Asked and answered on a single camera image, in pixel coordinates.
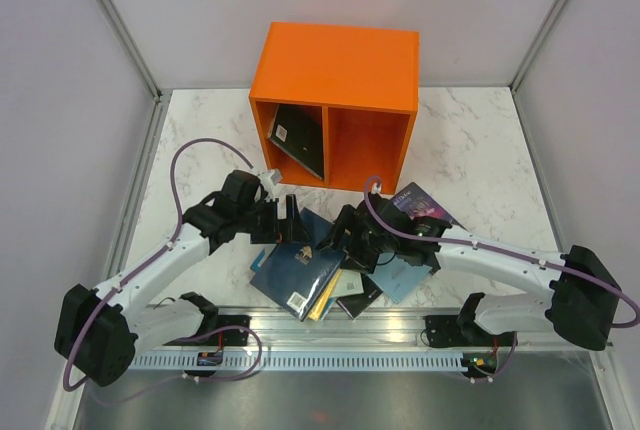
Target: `marble table surface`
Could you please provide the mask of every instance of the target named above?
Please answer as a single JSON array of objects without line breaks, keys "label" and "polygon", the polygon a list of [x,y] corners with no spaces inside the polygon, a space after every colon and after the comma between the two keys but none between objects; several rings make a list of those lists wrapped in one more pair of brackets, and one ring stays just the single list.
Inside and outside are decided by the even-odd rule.
[{"label": "marble table surface", "polygon": [[[398,190],[418,183],[466,228],[479,235],[541,250],[556,250],[540,188],[520,121],[507,88],[422,88],[420,108]],[[265,161],[249,106],[248,90],[174,91],[131,244],[128,264],[155,248],[175,225],[169,164],[175,151],[198,137],[227,141],[259,169]],[[227,149],[203,143],[187,150],[177,166],[183,208],[222,186],[243,168]],[[295,193],[300,208],[328,220],[362,194],[281,185],[279,196]],[[249,264],[260,247],[247,235],[221,247],[187,270],[159,295],[201,293],[216,305],[276,307],[249,281]],[[519,291],[455,269],[427,277],[400,307],[459,307],[473,292],[504,295]],[[379,298],[373,307],[394,306]]]}]

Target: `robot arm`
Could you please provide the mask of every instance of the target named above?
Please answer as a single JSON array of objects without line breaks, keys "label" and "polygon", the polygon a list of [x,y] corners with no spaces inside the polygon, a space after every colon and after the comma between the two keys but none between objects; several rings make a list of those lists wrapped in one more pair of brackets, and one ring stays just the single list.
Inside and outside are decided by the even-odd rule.
[{"label": "robot arm", "polygon": [[[89,290],[76,285],[65,295],[55,349],[69,358],[80,329],[99,303],[114,289],[89,328],[73,362],[100,386],[117,380],[133,358],[180,337],[216,328],[218,309],[195,293],[176,302],[148,310],[151,300],[185,270],[204,260],[237,233],[248,233],[251,243],[308,242],[296,198],[286,197],[286,218],[278,219],[277,199],[269,198],[265,187],[277,182],[278,174],[260,178],[240,170],[229,174],[221,191],[213,192],[183,216],[180,232],[159,258],[136,275],[128,285],[120,285],[136,271],[140,262]],[[147,261],[149,256],[141,259]]]},{"label": "robot arm", "polygon": [[[388,199],[369,194],[372,208],[388,226],[407,235],[433,237],[428,242],[399,237],[384,229],[371,215],[365,202],[358,208],[343,207],[331,232],[318,248],[344,248],[348,257],[343,268],[373,273],[381,253],[395,253],[410,265],[429,265],[432,273],[458,270],[499,281],[525,292],[520,295],[469,296],[459,314],[444,320],[429,318],[435,327],[427,336],[432,346],[484,346],[513,331],[555,331],[565,340],[589,350],[606,346],[618,297],[580,278],[547,268],[548,263],[579,270],[620,288],[604,265],[589,249],[574,246],[566,254],[538,252],[503,244],[432,217],[411,219]],[[474,242],[473,246],[459,242]],[[517,258],[516,255],[530,258]],[[457,334],[440,340],[441,328],[451,322]]]}]

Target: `orange shelf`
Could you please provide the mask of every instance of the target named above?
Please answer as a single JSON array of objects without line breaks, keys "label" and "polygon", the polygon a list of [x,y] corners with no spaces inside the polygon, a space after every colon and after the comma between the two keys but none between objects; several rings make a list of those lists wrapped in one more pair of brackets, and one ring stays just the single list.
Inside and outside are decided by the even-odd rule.
[{"label": "orange shelf", "polygon": [[[417,32],[273,23],[249,100],[268,168],[283,183],[395,192],[418,111]],[[324,180],[268,140],[279,103],[322,125]]]}]

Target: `blue book cover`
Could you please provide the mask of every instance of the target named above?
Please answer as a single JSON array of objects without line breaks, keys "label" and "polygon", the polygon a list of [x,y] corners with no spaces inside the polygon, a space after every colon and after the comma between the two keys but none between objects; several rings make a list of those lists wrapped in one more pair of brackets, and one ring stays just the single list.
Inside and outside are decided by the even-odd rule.
[{"label": "blue book cover", "polygon": [[380,290],[389,295],[395,304],[404,300],[431,271],[428,265],[412,267],[404,260],[394,258],[393,253],[383,253],[378,258],[378,262],[382,265],[378,265],[369,278]]},{"label": "blue book cover", "polygon": [[[267,245],[265,248],[260,250],[260,253],[258,253],[258,256],[251,263],[251,265],[249,265],[249,268],[254,272],[259,272],[260,269],[262,268],[262,264],[267,260],[269,255],[271,255],[271,252],[273,252],[275,247],[276,247],[275,245]],[[320,318],[318,319],[319,322],[324,320],[324,317],[327,316],[327,313],[329,313],[331,306],[336,302],[336,300],[337,298],[334,298],[334,297],[327,300],[327,304],[325,305],[324,310],[322,311],[322,315],[320,315]]]},{"label": "blue book cover", "polygon": [[251,285],[302,321],[338,271],[344,253],[317,251],[316,245],[327,235],[331,224],[308,208],[302,209],[300,217],[311,242],[278,245],[257,266],[259,271],[251,279]]}]

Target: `gray wall panel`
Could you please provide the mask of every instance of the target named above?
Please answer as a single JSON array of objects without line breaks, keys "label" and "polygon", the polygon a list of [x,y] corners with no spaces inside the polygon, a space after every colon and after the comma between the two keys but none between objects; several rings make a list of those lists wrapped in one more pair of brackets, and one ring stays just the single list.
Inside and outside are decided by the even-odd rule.
[{"label": "gray wall panel", "polygon": [[507,85],[553,2],[114,1],[165,88],[248,86],[274,20],[419,30],[423,85]]},{"label": "gray wall panel", "polygon": [[[638,0],[572,0],[518,96],[562,240],[596,251],[636,300],[638,75]],[[621,304],[618,320],[630,314]],[[640,402],[640,331],[612,335]]]},{"label": "gray wall panel", "polygon": [[42,428],[64,293],[100,277],[151,99],[94,0],[0,0],[0,412]]}]

